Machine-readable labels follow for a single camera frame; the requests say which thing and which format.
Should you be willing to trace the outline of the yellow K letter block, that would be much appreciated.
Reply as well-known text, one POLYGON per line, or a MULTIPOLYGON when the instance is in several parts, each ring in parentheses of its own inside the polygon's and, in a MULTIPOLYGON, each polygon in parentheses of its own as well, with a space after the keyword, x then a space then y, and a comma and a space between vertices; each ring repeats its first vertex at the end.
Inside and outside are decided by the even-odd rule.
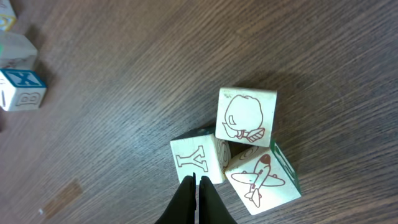
POLYGON ((32 70, 1 69, 1 108, 4 111, 37 110, 47 91, 32 70))

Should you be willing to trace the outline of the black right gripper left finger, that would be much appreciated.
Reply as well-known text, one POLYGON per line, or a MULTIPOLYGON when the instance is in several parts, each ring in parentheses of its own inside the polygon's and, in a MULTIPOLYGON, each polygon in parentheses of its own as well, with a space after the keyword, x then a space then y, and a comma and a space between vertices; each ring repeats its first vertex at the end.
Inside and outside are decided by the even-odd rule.
POLYGON ((180 186, 155 224, 192 224, 195 222, 196 176, 183 178, 180 186))

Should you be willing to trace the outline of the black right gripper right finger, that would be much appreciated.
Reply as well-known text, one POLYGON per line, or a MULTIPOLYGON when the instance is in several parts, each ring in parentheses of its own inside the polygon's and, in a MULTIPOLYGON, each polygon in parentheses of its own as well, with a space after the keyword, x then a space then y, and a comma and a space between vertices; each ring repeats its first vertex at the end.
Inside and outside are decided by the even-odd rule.
POLYGON ((199 184, 199 224, 237 224, 207 176, 199 184))

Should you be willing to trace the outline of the green F letter block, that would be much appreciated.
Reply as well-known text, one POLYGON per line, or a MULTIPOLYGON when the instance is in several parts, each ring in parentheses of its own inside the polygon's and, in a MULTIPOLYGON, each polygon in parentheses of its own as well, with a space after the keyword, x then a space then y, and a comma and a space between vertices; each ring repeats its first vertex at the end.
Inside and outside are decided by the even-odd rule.
POLYGON ((1 68, 33 70, 37 55, 24 35, 1 31, 1 68))

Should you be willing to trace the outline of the red A letter block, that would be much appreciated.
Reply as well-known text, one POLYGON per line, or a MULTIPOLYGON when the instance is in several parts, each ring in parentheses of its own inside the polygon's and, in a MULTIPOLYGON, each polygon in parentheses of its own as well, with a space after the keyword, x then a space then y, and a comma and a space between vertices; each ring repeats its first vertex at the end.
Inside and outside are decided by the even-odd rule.
POLYGON ((242 144, 269 147, 276 102, 275 90, 220 88, 216 137, 242 144))

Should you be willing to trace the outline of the yellow plain top block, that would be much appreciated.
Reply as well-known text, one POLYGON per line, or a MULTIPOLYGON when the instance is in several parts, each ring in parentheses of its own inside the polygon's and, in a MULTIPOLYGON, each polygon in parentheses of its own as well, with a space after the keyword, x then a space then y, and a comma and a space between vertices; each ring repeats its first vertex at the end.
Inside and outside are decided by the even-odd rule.
POLYGON ((1 30, 7 32, 16 23, 17 17, 10 0, 0 0, 1 30))

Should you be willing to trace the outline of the red U letter block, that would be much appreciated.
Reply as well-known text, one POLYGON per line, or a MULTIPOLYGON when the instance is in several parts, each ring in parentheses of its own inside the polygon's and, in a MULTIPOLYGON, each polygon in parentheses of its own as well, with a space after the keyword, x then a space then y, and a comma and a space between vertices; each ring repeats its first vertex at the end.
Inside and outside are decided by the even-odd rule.
POLYGON ((193 129, 170 141, 179 181, 195 174, 196 182, 207 176, 213 184, 226 180, 231 159, 228 142, 215 136, 215 127, 193 129))

